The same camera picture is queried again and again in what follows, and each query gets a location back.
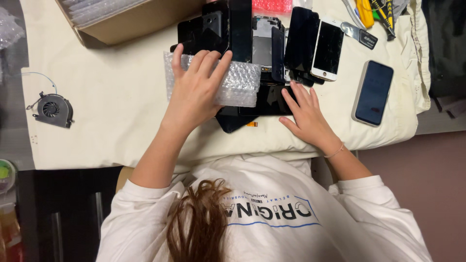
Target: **blue wire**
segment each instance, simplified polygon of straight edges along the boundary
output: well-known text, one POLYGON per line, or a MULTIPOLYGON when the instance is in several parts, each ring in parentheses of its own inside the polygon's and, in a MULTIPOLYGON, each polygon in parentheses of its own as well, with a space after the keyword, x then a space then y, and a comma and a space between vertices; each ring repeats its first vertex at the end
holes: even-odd
POLYGON ((21 73, 22 75, 23 74, 39 74, 39 75, 42 75, 42 76, 45 76, 51 83, 52 83, 52 86, 55 88, 55 94, 57 95, 57 86, 55 85, 55 83, 52 81, 52 79, 50 79, 48 76, 44 75, 44 74, 41 74, 41 73, 37 73, 37 72, 25 72, 25 73, 21 73))

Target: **hand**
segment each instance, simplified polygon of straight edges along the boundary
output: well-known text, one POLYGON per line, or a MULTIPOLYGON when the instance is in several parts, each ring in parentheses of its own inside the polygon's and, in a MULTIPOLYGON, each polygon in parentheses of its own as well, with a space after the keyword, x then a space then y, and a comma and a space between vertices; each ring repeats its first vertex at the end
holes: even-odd
POLYGON ((219 52, 199 51, 192 58, 186 72, 181 68, 182 53, 183 45, 179 44, 173 52, 171 62, 175 85, 160 126, 174 127, 187 136, 222 108, 213 102, 233 54, 231 51, 225 52, 220 63, 210 74, 214 63, 221 56, 219 52))
POLYGON ((308 93, 301 84, 294 81, 290 86, 298 103, 291 98, 285 88, 281 93, 295 117, 296 124, 286 117, 279 118, 279 121, 304 142, 317 146, 326 155, 333 154, 342 143, 325 121, 315 90, 311 87, 308 93))

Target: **red bubble wrap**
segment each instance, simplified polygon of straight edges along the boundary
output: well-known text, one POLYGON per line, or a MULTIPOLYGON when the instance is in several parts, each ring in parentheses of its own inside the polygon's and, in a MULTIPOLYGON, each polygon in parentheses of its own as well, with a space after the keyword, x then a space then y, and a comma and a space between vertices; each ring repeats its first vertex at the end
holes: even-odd
POLYGON ((293 0, 253 0, 253 10, 290 13, 293 0))

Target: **white cloth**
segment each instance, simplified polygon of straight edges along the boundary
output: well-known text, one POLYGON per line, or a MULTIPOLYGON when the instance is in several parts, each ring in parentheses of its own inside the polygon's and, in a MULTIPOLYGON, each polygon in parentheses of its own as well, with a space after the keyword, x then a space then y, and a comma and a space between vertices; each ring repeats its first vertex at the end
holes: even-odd
MULTIPOLYGON (((233 191, 226 261, 431 261, 412 213, 400 208, 379 176, 340 181, 328 193, 300 170, 272 156, 230 156, 197 166, 192 175, 223 178, 233 191)), ((97 262, 166 261, 167 216, 183 194, 129 180, 102 224, 97 262)))
MULTIPOLYGON (((411 15, 397 20, 397 38, 391 42, 387 42, 382 24, 376 22, 369 30, 378 38, 374 50, 345 37, 338 80, 314 86, 323 115, 350 150, 411 138, 417 127, 416 114, 430 106, 427 26, 420 3, 413 1, 411 15), (363 65, 370 59, 395 70, 384 119, 377 128, 351 119, 363 65)), ((116 47, 86 49, 54 1, 21 0, 21 4, 30 66, 23 72, 50 77, 58 94, 73 106, 75 120, 70 129, 64 129, 35 121, 32 114, 37 113, 36 107, 26 111, 35 168, 135 167, 155 136, 168 104, 162 57, 163 51, 177 42, 177 27, 116 47)), ((352 21, 341 0, 316 1, 313 5, 321 17, 352 21)), ((53 92, 42 76, 25 74, 22 79, 25 104, 36 101, 41 91, 53 92)), ((268 153, 283 160, 319 154, 295 137, 278 117, 260 117, 257 122, 258 127, 226 134, 215 119, 208 121, 189 136, 176 172, 234 154, 268 153)))

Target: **white tablecloth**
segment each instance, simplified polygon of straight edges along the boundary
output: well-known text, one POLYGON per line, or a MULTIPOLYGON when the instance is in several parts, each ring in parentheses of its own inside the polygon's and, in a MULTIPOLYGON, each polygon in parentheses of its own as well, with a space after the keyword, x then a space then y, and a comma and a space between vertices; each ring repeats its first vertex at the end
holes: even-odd
MULTIPOLYGON (((356 40, 343 41, 338 80, 315 85, 322 112, 349 149, 366 149, 411 138, 416 114, 430 106, 427 91, 427 25, 420 2, 411 3, 411 15, 396 23, 397 38, 386 41, 376 22, 370 33, 379 38, 374 50, 356 40), (355 122, 351 109, 363 64, 376 60, 395 69, 382 125, 355 122)), ((76 39, 54 1, 21 0, 26 20, 29 68, 57 85, 58 94, 71 102, 75 123, 70 129, 35 121, 27 123, 36 169, 135 166, 153 139, 167 107, 162 53, 177 42, 176 26, 107 49, 86 49, 76 39)), ((313 11, 352 22, 340 0, 314 1, 313 11)), ((23 76, 25 104, 41 91, 52 93, 50 82, 37 74, 23 76)), ((240 153, 271 153, 284 160, 318 155, 278 122, 260 117, 258 127, 224 133, 215 119, 197 128, 184 145, 177 172, 201 161, 240 153)))

